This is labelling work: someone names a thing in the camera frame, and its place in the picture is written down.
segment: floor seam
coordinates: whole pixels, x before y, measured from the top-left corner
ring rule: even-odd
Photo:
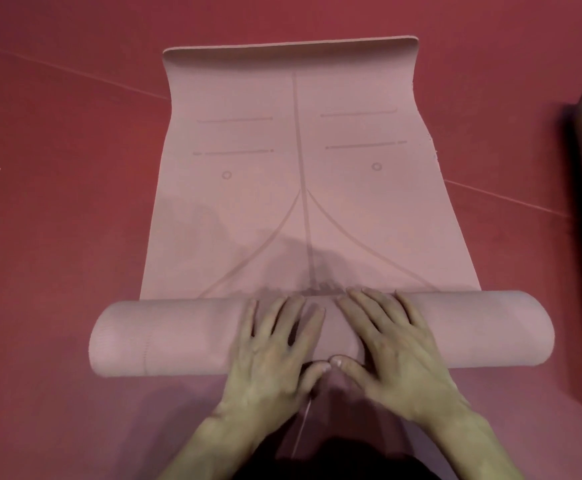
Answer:
[[[28,57],[26,55],[15,54],[14,52],[10,52],[8,50],[3,50],[1,48],[0,48],[0,54],[10,55],[11,57],[15,57],[17,59],[21,59],[21,60],[24,60],[24,61],[27,61],[27,62],[32,62],[32,63],[35,63],[35,64],[44,65],[44,66],[51,67],[53,69],[60,70],[60,71],[63,71],[63,72],[69,72],[69,73],[74,74],[74,75],[79,75],[81,77],[86,77],[87,79],[97,80],[99,82],[103,82],[104,84],[110,84],[111,86],[116,86],[118,88],[126,89],[127,91],[132,91],[132,92],[135,92],[135,93],[143,94],[145,96],[152,96],[154,98],[158,98],[158,99],[162,99],[162,100],[167,100],[167,101],[170,101],[171,100],[171,98],[170,97],[167,97],[167,96],[161,96],[159,94],[151,93],[149,91],[143,91],[142,89],[134,88],[132,86],[127,86],[126,84],[120,84],[119,82],[115,82],[113,80],[105,79],[103,77],[99,77],[99,76],[96,76],[96,75],[93,75],[93,74],[89,74],[87,72],[82,72],[82,71],[79,71],[79,70],[71,69],[69,67],[64,67],[64,66],[60,66],[60,65],[57,65],[57,64],[52,64],[52,63],[49,63],[49,62],[39,61],[37,59],[34,59],[33,57]]]
[[[461,184],[459,182],[454,182],[454,181],[448,180],[446,178],[444,179],[444,181],[447,184],[457,185],[458,187],[462,187],[464,189],[473,190],[474,192],[478,192],[478,193],[481,193],[481,194],[486,194],[486,195],[489,195],[491,197],[496,197],[498,199],[502,199],[502,200],[509,201],[509,202],[512,202],[512,203],[516,203],[518,205],[523,205],[523,206],[529,207],[531,209],[541,210],[543,212],[548,212],[549,214],[553,214],[554,216],[564,217],[566,219],[573,219],[573,216],[571,216],[569,214],[566,214],[564,212],[560,212],[558,210],[547,209],[546,207],[542,207],[540,205],[535,205],[533,203],[528,203],[528,202],[524,202],[524,201],[521,201],[521,200],[518,200],[518,199],[511,198],[511,197],[506,197],[504,195],[500,195],[500,194],[496,194],[496,193],[493,193],[493,192],[489,192],[487,190],[478,189],[476,187],[471,187],[471,185]]]

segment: person's left arm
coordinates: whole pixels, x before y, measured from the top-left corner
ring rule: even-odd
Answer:
[[[247,307],[237,337],[224,395],[215,411],[158,480],[224,480],[249,459],[266,436],[300,408],[330,368],[313,363],[300,377],[303,362],[318,341],[324,309],[317,310],[292,347],[288,338],[304,298],[279,298],[253,336],[257,301]]]

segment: forearm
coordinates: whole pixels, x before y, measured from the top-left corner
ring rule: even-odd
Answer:
[[[225,480],[249,459],[259,440],[223,417],[203,421],[158,480]]]
[[[488,421],[461,404],[427,428],[461,480],[522,480]]]

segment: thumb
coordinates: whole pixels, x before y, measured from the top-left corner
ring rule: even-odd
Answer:
[[[351,357],[335,355],[330,358],[329,362],[339,367],[342,372],[353,379],[368,397],[371,397],[375,392],[377,387],[375,378],[359,363],[351,359]]]
[[[303,373],[300,379],[300,386],[298,387],[298,395],[305,396],[311,392],[311,389],[315,386],[319,378],[321,378],[325,372],[330,371],[331,365],[328,362],[315,362],[311,364]]]

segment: person's right hand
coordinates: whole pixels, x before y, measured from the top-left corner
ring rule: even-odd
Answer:
[[[339,367],[369,399],[431,429],[468,408],[439,353],[433,333],[410,300],[372,289],[347,290],[337,299],[347,321],[367,345],[374,377],[355,360],[334,356]]]

